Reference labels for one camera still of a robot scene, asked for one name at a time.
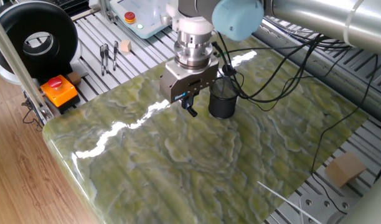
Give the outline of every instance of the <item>black wire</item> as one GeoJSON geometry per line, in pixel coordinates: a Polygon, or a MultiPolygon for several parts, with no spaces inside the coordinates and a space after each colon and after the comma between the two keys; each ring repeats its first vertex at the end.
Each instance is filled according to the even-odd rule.
{"type": "MultiPolygon", "coordinates": [[[[326,73],[325,75],[322,75],[322,76],[311,76],[311,75],[309,75],[309,76],[305,76],[305,77],[301,77],[301,78],[325,78],[325,77],[327,77],[327,76],[332,72],[333,68],[334,68],[334,67],[341,61],[341,59],[343,59],[343,58],[348,54],[348,52],[349,52],[351,49],[352,49],[352,47],[349,47],[349,48],[344,52],[344,54],[343,54],[339,59],[337,59],[336,62],[334,62],[334,64],[332,65],[332,67],[327,71],[327,73],[326,73]]],[[[288,83],[290,80],[292,80],[292,79],[294,79],[294,78],[290,78],[290,79],[288,79],[288,80],[286,81],[286,83],[285,83],[285,86],[286,86],[287,83],[288,83]]]]}
{"type": "Polygon", "coordinates": [[[347,116],[343,117],[341,120],[339,120],[338,122],[336,122],[335,124],[333,124],[332,126],[328,127],[327,129],[325,129],[325,130],[322,132],[321,137],[319,138],[319,142],[318,142],[318,144],[317,144],[317,149],[316,149],[316,151],[315,151],[314,160],[313,160],[313,165],[312,165],[312,167],[311,167],[311,175],[312,175],[313,179],[314,179],[314,180],[315,180],[315,181],[316,181],[316,182],[323,188],[323,190],[324,190],[325,193],[326,193],[326,196],[327,196],[328,199],[333,203],[333,205],[335,206],[335,208],[336,208],[339,212],[341,212],[341,213],[343,213],[343,214],[345,214],[345,215],[347,215],[347,213],[346,213],[346,212],[343,212],[342,210],[340,210],[340,209],[337,207],[337,205],[336,205],[336,204],[333,202],[333,200],[330,198],[330,196],[329,196],[327,190],[325,189],[325,187],[324,187],[318,180],[315,179],[315,177],[314,177],[315,162],[316,162],[316,158],[317,158],[317,156],[318,156],[319,149],[321,148],[322,139],[323,139],[323,136],[325,135],[325,133],[328,132],[328,131],[330,131],[330,130],[333,129],[334,127],[336,127],[339,123],[343,122],[343,121],[346,120],[347,118],[351,117],[351,116],[352,116],[355,112],[357,112],[358,109],[364,104],[365,99],[366,99],[366,97],[367,97],[367,94],[368,94],[368,92],[369,92],[369,88],[370,88],[370,86],[371,86],[371,84],[372,84],[372,81],[373,81],[373,79],[374,79],[375,73],[376,73],[376,71],[377,71],[378,64],[379,64],[379,56],[376,55],[376,64],[375,64],[375,68],[374,68],[374,71],[373,71],[373,75],[372,75],[371,78],[370,78],[369,84],[367,85],[367,88],[366,88],[365,95],[364,95],[362,101],[360,102],[360,104],[359,104],[359,105],[358,105],[358,106],[357,106],[351,113],[349,113],[347,116]]]}
{"type": "Polygon", "coordinates": [[[36,120],[33,118],[32,121],[26,121],[26,118],[29,116],[30,112],[33,111],[33,105],[31,104],[30,99],[26,99],[26,102],[22,103],[21,105],[25,106],[25,107],[27,107],[27,109],[29,109],[29,111],[26,113],[26,115],[24,115],[22,122],[24,124],[36,123],[37,126],[35,127],[35,130],[38,132],[41,132],[42,131],[42,125],[41,125],[40,120],[36,120]]]}
{"type": "Polygon", "coordinates": [[[379,180],[380,177],[381,177],[381,169],[379,170],[378,174],[376,175],[375,180],[373,181],[373,184],[376,184],[376,182],[379,180]]]}
{"type": "Polygon", "coordinates": [[[229,60],[229,64],[232,66],[232,61],[231,61],[230,56],[229,56],[229,51],[228,51],[227,45],[225,44],[225,41],[223,41],[223,38],[222,38],[222,35],[221,35],[220,32],[218,32],[218,36],[219,36],[220,39],[221,39],[223,48],[225,49],[225,52],[227,53],[228,60],[229,60]]]}
{"type": "MultiPolygon", "coordinates": [[[[308,50],[308,52],[307,52],[307,54],[306,54],[306,57],[305,57],[305,59],[304,59],[304,61],[303,61],[303,64],[300,66],[300,68],[299,68],[299,70],[298,70],[298,72],[297,72],[297,74],[294,76],[294,80],[295,80],[295,78],[300,78],[300,77],[302,77],[302,75],[303,75],[303,73],[304,73],[304,68],[305,68],[305,66],[306,66],[306,62],[307,62],[307,60],[308,60],[308,58],[309,58],[309,56],[312,54],[312,52],[313,52],[313,50],[316,48],[316,44],[317,43],[319,43],[320,41],[322,41],[322,40],[324,40],[324,39],[326,39],[327,37],[320,37],[320,36],[318,36],[318,37],[316,37],[315,39],[314,39],[314,41],[311,41],[311,44],[312,44],[312,46],[309,48],[309,50],[308,50]]],[[[271,99],[271,100],[257,100],[257,99],[254,99],[253,97],[254,96],[256,96],[257,94],[259,94],[271,81],[272,81],[272,79],[275,77],[275,75],[278,73],[278,71],[280,70],[280,68],[281,68],[281,66],[284,64],[284,62],[288,59],[288,57],[289,56],[291,56],[292,54],[295,54],[297,51],[299,51],[300,49],[302,49],[304,46],[302,45],[302,46],[300,46],[300,47],[298,47],[296,50],[294,50],[294,51],[292,51],[289,55],[287,55],[283,60],[282,60],[282,62],[279,64],[279,66],[278,66],[278,68],[275,70],[275,72],[274,72],[274,74],[272,74],[272,76],[270,77],[270,79],[256,92],[256,93],[254,93],[254,94],[252,94],[252,95],[247,95],[243,90],[241,90],[240,89],[240,93],[241,93],[241,95],[240,95],[240,97],[241,98],[243,98],[243,99],[247,99],[247,100],[252,100],[252,101],[254,101],[254,102],[256,102],[256,103],[271,103],[271,102],[275,102],[276,100],[280,100],[280,99],[282,99],[282,98],[284,98],[284,97],[286,97],[286,96],[288,96],[291,92],[293,92],[294,90],[295,90],[295,88],[298,86],[298,84],[299,84],[299,81],[300,81],[300,79],[298,79],[298,81],[297,81],[297,83],[296,83],[296,85],[290,90],[290,91],[288,91],[290,88],[291,88],[291,86],[292,86],[292,84],[294,83],[294,80],[292,80],[291,81],[291,83],[290,83],[290,85],[289,86],[287,86],[287,87],[285,87],[285,90],[284,90],[284,92],[282,92],[279,96],[277,96],[276,98],[273,98],[273,99],[271,99]]]]}
{"type": "Polygon", "coordinates": [[[376,127],[378,127],[378,128],[380,128],[381,129],[381,125],[379,125],[379,124],[376,124],[375,122],[373,122],[373,121],[370,121],[374,126],[376,126],[376,127]]]}
{"type": "MultiPolygon", "coordinates": [[[[226,49],[226,53],[227,53],[227,55],[228,55],[229,52],[228,52],[228,49],[226,48],[225,41],[223,40],[222,36],[221,36],[220,38],[221,38],[221,41],[222,41],[222,43],[223,43],[223,45],[224,45],[224,47],[225,47],[225,49],[226,49]]],[[[241,98],[248,100],[249,102],[253,103],[254,105],[257,105],[257,106],[258,106],[261,110],[263,110],[263,111],[269,111],[269,110],[272,110],[273,107],[276,106],[276,104],[278,103],[278,101],[279,101],[280,99],[282,99],[282,98],[288,96],[291,92],[293,92],[293,91],[296,89],[296,87],[298,86],[298,84],[299,84],[299,82],[300,82],[300,80],[301,80],[301,77],[303,76],[304,69],[305,69],[305,66],[306,66],[306,63],[307,63],[307,61],[308,61],[309,56],[312,54],[313,50],[317,47],[317,45],[318,45],[321,41],[323,41],[323,40],[325,40],[325,39],[327,39],[327,37],[325,37],[325,36],[322,36],[322,37],[321,37],[321,34],[319,34],[314,40],[312,40],[312,41],[310,41],[310,42],[308,42],[308,43],[305,43],[305,44],[303,44],[303,45],[298,46],[296,50],[292,51],[289,55],[287,55],[287,56],[282,60],[282,62],[279,64],[278,68],[275,70],[274,74],[270,77],[270,79],[265,83],[265,85],[264,85],[261,89],[259,89],[259,90],[258,90],[254,95],[252,95],[252,96],[247,95],[247,94],[242,90],[242,86],[243,86],[243,82],[244,82],[244,75],[243,75],[243,74],[240,73],[240,75],[243,77],[242,84],[239,84],[239,82],[237,81],[236,76],[233,76],[233,79],[231,79],[231,81],[234,81],[234,82],[235,82],[234,85],[237,85],[237,86],[238,86],[238,90],[239,90],[239,92],[240,92],[240,97],[241,97],[241,98]],[[289,86],[286,86],[286,85],[287,85],[287,82],[286,82],[286,85],[283,87],[282,92],[281,92],[281,94],[280,94],[279,96],[277,96],[276,98],[274,98],[274,99],[272,99],[272,100],[257,100],[257,99],[253,99],[253,97],[254,97],[256,94],[259,94],[259,92],[261,92],[262,89],[264,89],[264,88],[269,84],[269,82],[272,81],[272,79],[273,79],[273,78],[275,77],[275,75],[278,73],[278,70],[281,68],[282,64],[284,64],[284,62],[287,60],[287,58],[288,58],[290,55],[295,54],[297,51],[299,51],[299,50],[302,49],[304,46],[309,45],[309,44],[311,44],[311,46],[310,46],[309,50],[307,51],[307,54],[306,54],[305,59],[304,59],[304,61],[303,61],[303,64],[300,66],[300,68],[299,68],[297,74],[294,76],[294,78],[289,80],[289,81],[291,81],[291,83],[290,83],[289,86]],[[292,85],[293,85],[293,83],[294,83],[294,81],[295,81],[296,78],[298,78],[298,80],[297,80],[295,86],[292,87],[292,85]],[[257,104],[257,103],[271,103],[271,102],[274,102],[274,101],[275,101],[275,104],[274,104],[270,109],[268,109],[268,110],[263,109],[260,105],[257,104]]],[[[219,51],[219,53],[220,53],[221,55],[223,55],[222,49],[219,47],[219,45],[218,45],[216,42],[213,43],[213,46],[219,51]]],[[[225,59],[225,56],[223,56],[223,60],[224,60],[224,64],[225,64],[225,66],[227,66],[228,63],[227,63],[227,61],[226,61],[226,59],[225,59]]]]}
{"type": "Polygon", "coordinates": [[[300,45],[292,46],[292,47],[275,47],[275,48],[274,47],[249,47],[249,48],[245,48],[245,49],[230,50],[230,51],[228,51],[228,53],[234,53],[234,52],[245,51],[245,50],[284,50],[284,49],[295,49],[298,47],[300,47],[300,45]]]}

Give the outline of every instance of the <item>white cable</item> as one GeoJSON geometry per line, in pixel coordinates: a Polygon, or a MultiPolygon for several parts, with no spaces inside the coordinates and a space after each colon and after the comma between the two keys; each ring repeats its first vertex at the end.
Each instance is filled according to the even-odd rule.
{"type": "Polygon", "coordinates": [[[349,42],[349,38],[348,38],[348,30],[350,29],[350,25],[351,25],[351,22],[352,22],[352,19],[354,18],[354,15],[355,15],[355,12],[357,11],[357,9],[359,8],[359,6],[364,2],[365,0],[358,0],[355,4],[354,4],[354,7],[352,7],[350,13],[348,14],[347,16],[347,20],[346,20],[346,24],[345,24],[345,28],[343,30],[343,38],[344,38],[344,42],[348,45],[351,45],[351,43],[349,42]]]}
{"type": "Polygon", "coordinates": [[[297,205],[293,204],[292,202],[290,202],[289,200],[285,199],[284,197],[282,197],[280,194],[274,192],[273,190],[271,190],[269,187],[265,186],[264,184],[262,184],[260,181],[257,181],[259,184],[261,184],[261,186],[263,186],[265,189],[269,190],[270,192],[272,192],[273,194],[275,194],[276,196],[278,196],[279,198],[281,198],[282,200],[284,200],[285,202],[287,202],[288,204],[290,204],[291,206],[293,206],[294,208],[297,208],[301,213],[303,213],[304,215],[308,216],[310,219],[312,219],[314,222],[316,222],[317,224],[322,224],[320,221],[316,220],[316,218],[312,217],[312,215],[304,212],[304,210],[302,210],[301,208],[299,208],[297,205]]]}

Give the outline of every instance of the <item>marble surface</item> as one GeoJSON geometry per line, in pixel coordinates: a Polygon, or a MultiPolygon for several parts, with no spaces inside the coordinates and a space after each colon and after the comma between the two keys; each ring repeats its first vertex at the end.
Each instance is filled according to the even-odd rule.
{"type": "MultiPolygon", "coordinates": [[[[260,46],[255,39],[227,43],[260,46]]],[[[231,56],[247,93],[281,60],[267,50],[231,56]]],[[[101,223],[261,223],[282,201],[257,181],[290,196],[309,177],[322,131],[354,109],[310,78],[270,112],[238,100],[234,116],[224,120],[209,115],[206,89],[192,118],[159,94],[163,70],[158,65],[44,128],[51,153],[101,223]]],[[[280,94],[296,70],[285,63],[258,97],[280,94]]],[[[366,119],[358,112],[326,133],[316,168],[366,119]]]]}

